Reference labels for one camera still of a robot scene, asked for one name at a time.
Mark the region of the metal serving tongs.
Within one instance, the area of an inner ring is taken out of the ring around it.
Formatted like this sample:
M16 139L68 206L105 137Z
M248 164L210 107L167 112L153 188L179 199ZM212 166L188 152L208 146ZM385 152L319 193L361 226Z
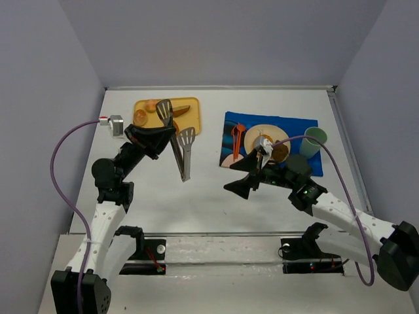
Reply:
M169 99L163 99L156 103L156 113L165 127L173 128L176 131L172 102ZM194 127L185 128L170 137L172 150L183 182L191 178L191 153L195 138L196 129Z

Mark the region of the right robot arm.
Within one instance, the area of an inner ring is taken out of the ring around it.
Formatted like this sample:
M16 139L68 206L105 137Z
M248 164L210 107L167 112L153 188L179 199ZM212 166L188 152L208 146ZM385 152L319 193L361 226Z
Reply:
M260 184L290 189L288 199L296 209L339 229L334 232L324 227L311 241L315 248L371 266L393 288L409 290L418 278L418 230L412 224L395 224L351 209L312 180L312 168L304 156L288 157L283 167L261 166L259 159L259 153L253 150L232 164L232 169L247 175L223 188L243 199L248 199L250 191Z

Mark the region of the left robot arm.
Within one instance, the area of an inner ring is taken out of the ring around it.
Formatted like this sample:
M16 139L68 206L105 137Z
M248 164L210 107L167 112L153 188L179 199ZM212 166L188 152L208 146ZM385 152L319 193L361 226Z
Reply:
M81 220L86 235L64 270L56 270L50 280L57 313L107 313L111 287L125 263L143 251L140 227L124 226L134 198L134 183L127 176L148 156L158 159L176 128L140 128L130 124L126 142L114 158L100 158L92 165L98 198L93 218Z

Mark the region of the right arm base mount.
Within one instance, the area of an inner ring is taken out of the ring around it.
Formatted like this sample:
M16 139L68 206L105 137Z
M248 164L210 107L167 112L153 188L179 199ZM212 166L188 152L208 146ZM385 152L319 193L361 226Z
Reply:
M284 274L344 274L344 262L339 255L324 253L317 240L327 225L316 222L299 237L281 239L278 256L283 261Z

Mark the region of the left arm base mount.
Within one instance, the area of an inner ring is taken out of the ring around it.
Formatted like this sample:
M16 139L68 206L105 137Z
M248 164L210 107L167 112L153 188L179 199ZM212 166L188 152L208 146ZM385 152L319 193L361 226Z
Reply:
M135 251L120 270L120 275L165 275L166 239L146 238L143 229L136 226L120 226L116 237L134 239Z

